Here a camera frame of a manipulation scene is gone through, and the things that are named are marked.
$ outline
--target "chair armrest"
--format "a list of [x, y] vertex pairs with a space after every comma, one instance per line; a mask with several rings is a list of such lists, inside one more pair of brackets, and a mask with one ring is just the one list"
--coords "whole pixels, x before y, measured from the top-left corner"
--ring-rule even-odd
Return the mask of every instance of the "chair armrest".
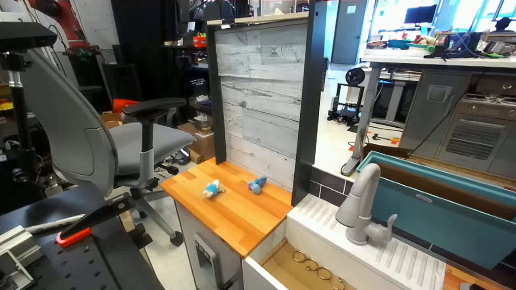
[[149, 114], [155, 114], [160, 111], [168, 111], [171, 108], [178, 108], [186, 105], [184, 98], [157, 98], [157, 100], [146, 100], [137, 105], [131, 105], [125, 108], [125, 114], [133, 116], [136, 119], [142, 119]]

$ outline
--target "chair backrest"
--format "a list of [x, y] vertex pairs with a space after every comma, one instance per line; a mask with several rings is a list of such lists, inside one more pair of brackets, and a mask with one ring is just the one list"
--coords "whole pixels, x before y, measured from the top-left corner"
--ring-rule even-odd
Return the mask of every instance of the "chair backrest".
[[92, 184], [108, 195], [115, 184], [116, 150], [99, 113], [39, 50], [21, 72], [29, 111], [44, 126], [52, 163], [75, 184]]
[[104, 64], [110, 97], [144, 100], [139, 74], [134, 64]]

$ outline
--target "office chair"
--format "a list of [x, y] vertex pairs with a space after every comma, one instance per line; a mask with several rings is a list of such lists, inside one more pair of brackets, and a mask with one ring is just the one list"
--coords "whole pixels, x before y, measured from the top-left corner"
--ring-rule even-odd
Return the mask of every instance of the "office chair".
[[[155, 164], [191, 145], [194, 137], [149, 121], [107, 129], [84, 95], [42, 53], [29, 50], [28, 59], [33, 66], [21, 74], [26, 101], [49, 135], [57, 172], [75, 184], [94, 185], [104, 196], [115, 187], [129, 187], [136, 208], [181, 245], [183, 233], [173, 230], [144, 195], [152, 192]], [[176, 100], [142, 101], [126, 114], [139, 119], [170, 106], [176, 106]]]

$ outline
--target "small blue toy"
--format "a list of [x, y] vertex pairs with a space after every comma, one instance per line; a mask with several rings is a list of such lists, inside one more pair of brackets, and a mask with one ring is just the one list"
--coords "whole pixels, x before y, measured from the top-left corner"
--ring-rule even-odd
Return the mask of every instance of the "small blue toy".
[[258, 195], [266, 182], [268, 177], [258, 177], [257, 180], [249, 182], [249, 188]]
[[213, 198], [215, 195], [221, 193], [223, 188], [221, 188], [221, 182], [218, 179], [215, 179], [213, 182], [210, 182], [205, 188], [205, 195], [207, 198]]

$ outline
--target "white faucet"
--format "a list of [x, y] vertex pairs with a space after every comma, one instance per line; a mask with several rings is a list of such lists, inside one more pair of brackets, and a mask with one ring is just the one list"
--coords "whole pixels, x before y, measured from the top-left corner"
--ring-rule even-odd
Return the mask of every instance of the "white faucet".
[[345, 230], [347, 238], [352, 243], [365, 245], [368, 238], [374, 245], [386, 246], [392, 238], [392, 224], [399, 214], [392, 214], [387, 219], [387, 227], [371, 222], [371, 209], [381, 180], [381, 166], [370, 163], [355, 180], [352, 192], [341, 204], [337, 211], [337, 221], [349, 229]]

